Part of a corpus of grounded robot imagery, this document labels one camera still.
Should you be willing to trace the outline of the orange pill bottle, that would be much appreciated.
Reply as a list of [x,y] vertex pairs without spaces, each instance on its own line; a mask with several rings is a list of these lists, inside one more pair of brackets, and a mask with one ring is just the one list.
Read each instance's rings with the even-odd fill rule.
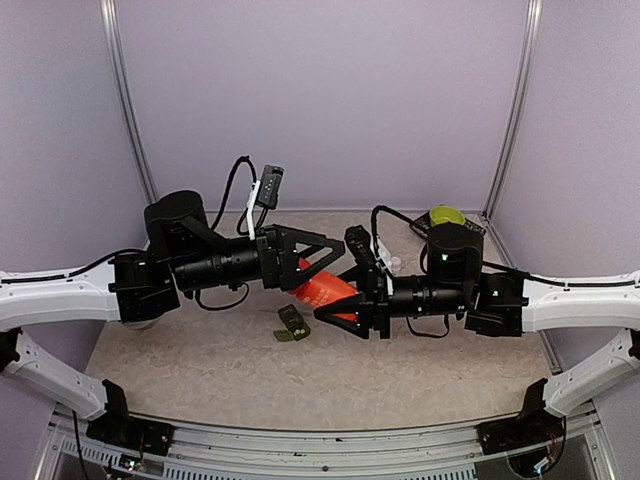
[[357,294],[357,289],[337,276],[321,270],[290,294],[313,309]]

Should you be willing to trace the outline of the green weekly pill organizer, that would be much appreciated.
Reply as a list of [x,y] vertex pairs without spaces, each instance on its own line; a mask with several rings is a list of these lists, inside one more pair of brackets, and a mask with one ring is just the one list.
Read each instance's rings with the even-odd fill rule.
[[[300,341],[311,334],[310,327],[295,305],[289,304],[280,308],[278,310],[278,317],[284,325],[283,329],[273,332],[274,338],[278,342]],[[295,335],[293,332],[296,328],[305,328],[306,333]]]

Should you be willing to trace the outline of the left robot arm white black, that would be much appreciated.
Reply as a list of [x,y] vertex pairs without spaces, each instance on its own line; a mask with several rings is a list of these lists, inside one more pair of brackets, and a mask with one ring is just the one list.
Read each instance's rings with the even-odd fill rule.
[[175,310],[181,297],[259,281],[292,291],[339,259],[342,241],[271,225],[227,238],[207,223],[202,197],[173,192],[144,210],[145,250],[123,249],[76,270],[1,275],[1,373],[20,378],[121,445],[140,434],[118,385],[89,377],[43,351],[25,327],[94,320],[130,324]]

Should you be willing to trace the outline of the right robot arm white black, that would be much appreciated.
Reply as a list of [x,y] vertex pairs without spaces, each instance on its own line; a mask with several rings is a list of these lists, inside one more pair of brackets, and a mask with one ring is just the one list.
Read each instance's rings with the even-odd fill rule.
[[362,339],[389,334],[393,318],[455,315],[466,329],[489,337],[564,328],[616,327],[600,350],[560,375],[527,388],[511,426],[523,444],[535,442],[577,406],[639,370],[639,274],[553,279],[491,264],[483,271],[483,236],[451,222],[430,227],[420,275],[390,277],[365,246],[362,227],[345,240],[356,265],[356,294],[318,307],[316,319]]

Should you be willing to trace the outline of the black patterned square plate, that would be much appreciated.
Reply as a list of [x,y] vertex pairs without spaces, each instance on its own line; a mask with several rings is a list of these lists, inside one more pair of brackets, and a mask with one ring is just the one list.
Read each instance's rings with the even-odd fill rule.
[[468,220],[467,218],[464,218],[464,220],[465,222],[462,226],[460,225],[455,226],[451,222],[445,222],[442,225],[433,227],[431,225],[430,212],[427,211],[426,213],[414,219],[410,223],[409,227],[414,233],[416,233],[417,235],[421,236],[424,239],[427,239],[429,237],[429,234],[433,229],[436,229],[437,231],[442,231],[442,232],[455,231],[457,233],[465,230],[465,231],[475,232],[479,234],[481,237],[484,237],[486,235],[487,230],[484,227],[482,227],[481,225],[471,220]]

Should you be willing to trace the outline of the lime green bowl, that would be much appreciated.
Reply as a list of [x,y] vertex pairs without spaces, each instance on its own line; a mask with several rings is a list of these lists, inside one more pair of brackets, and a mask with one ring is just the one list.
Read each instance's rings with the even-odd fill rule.
[[429,222],[431,227],[446,223],[464,226],[466,224],[466,218],[464,214],[456,208],[439,205],[430,209]]

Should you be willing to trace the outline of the white bowl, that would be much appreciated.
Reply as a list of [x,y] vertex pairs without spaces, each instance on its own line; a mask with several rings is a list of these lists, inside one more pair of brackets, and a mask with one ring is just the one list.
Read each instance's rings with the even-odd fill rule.
[[159,322],[156,320],[147,320],[142,322],[128,322],[123,323],[123,326],[132,331],[145,331],[153,328]]

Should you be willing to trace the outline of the front aluminium rail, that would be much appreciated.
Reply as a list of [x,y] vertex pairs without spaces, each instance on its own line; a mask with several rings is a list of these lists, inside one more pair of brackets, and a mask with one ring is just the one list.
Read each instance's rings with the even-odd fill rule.
[[130,395],[133,415],[172,425],[166,450],[136,453],[84,436],[67,408],[54,409],[33,479],[516,479],[545,448],[562,454],[536,479],[615,479],[610,444],[586,403],[556,439],[492,451],[484,419],[406,428],[311,429],[196,421],[176,397]]

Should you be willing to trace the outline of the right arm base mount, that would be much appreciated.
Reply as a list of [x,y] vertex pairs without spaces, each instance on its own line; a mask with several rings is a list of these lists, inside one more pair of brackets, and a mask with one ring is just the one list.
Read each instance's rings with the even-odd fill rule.
[[480,423],[477,432],[483,454],[492,455],[562,437],[565,418],[545,412],[526,418],[513,416]]

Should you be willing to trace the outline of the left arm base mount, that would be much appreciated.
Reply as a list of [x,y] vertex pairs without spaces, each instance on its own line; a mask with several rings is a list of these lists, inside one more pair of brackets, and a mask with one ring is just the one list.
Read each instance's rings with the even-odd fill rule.
[[86,435],[108,445],[165,457],[173,440],[174,427],[165,422],[105,414],[88,422]]

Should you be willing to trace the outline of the left aluminium frame post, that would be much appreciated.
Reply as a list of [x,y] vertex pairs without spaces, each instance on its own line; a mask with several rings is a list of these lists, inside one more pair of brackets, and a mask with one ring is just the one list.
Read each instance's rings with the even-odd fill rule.
[[119,105],[123,115],[126,135],[133,155],[133,162],[147,204],[158,200],[158,189],[144,148],[137,119],[133,95],[129,85],[125,52],[119,29],[117,2],[101,0],[100,12],[112,71],[116,83]]

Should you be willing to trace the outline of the aluminium frame post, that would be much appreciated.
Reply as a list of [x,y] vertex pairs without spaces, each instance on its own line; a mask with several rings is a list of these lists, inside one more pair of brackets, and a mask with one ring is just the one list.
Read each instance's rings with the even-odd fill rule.
[[517,135],[526,106],[542,11],[542,0],[530,0],[527,3],[524,36],[511,106],[509,108],[506,129],[499,151],[498,163],[483,208],[483,215],[488,222],[491,222],[497,213],[499,201],[506,185],[508,170],[513,159]]
[[144,148],[137,119],[133,95],[129,85],[125,52],[119,29],[117,2],[101,0],[100,12],[112,71],[116,83],[119,105],[123,115],[126,135],[133,155],[133,162],[147,204],[158,200],[158,189]]

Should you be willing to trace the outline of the right aluminium frame post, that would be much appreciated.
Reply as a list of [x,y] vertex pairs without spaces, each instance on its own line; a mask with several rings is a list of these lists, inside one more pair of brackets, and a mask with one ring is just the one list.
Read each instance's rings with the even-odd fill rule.
[[524,36],[511,106],[509,108],[506,129],[499,151],[498,163],[483,208],[483,215],[488,222],[491,222],[497,213],[499,201],[506,185],[508,170],[513,159],[517,135],[526,106],[542,11],[542,0],[530,0],[527,3]]

